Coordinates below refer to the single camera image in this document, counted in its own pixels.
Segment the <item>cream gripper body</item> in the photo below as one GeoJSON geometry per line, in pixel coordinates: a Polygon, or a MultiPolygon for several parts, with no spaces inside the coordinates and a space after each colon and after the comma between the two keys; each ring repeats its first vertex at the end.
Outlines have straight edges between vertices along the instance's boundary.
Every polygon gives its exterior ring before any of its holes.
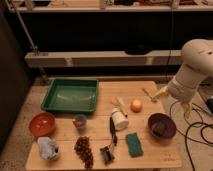
{"type": "Polygon", "coordinates": [[[192,90],[173,83],[168,85],[168,92],[173,98],[181,102],[190,102],[193,97],[192,90]]]}

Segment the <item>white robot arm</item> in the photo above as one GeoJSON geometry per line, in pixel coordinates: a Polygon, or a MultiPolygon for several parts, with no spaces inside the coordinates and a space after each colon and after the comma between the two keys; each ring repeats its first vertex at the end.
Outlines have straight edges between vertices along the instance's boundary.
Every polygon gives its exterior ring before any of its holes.
{"type": "Polygon", "coordinates": [[[192,39],[181,49],[181,64],[178,72],[155,95],[157,100],[170,95],[177,99],[186,116],[192,111],[192,98],[199,85],[209,76],[213,77],[213,40],[192,39]]]}

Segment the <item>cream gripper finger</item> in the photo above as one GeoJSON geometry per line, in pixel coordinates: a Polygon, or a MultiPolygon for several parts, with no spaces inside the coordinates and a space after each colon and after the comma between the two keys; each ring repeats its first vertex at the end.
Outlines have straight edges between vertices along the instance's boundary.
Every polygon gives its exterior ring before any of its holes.
{"type": "Polygon", "coordinates": [[[168,88],[163,87],[154,95],[154,99],[158,100],[160,98],[167,97],[168,95],[169,95],[168,88]]]}
{"type": "Polygon", "coordinates": [[[181,106],[182,106],[183,109],[184,109],[184,114],[185,114],[185,116],[186,116],[186,117],[189,117],[189,116],[190,116],[190,113],[191,113],[191,111],[192,111],[192,103],[191,103],[191,102],[189,102],[189,103],[187,103],[187,102],[182,102],[182,103],[181,103],[181,106]]]}

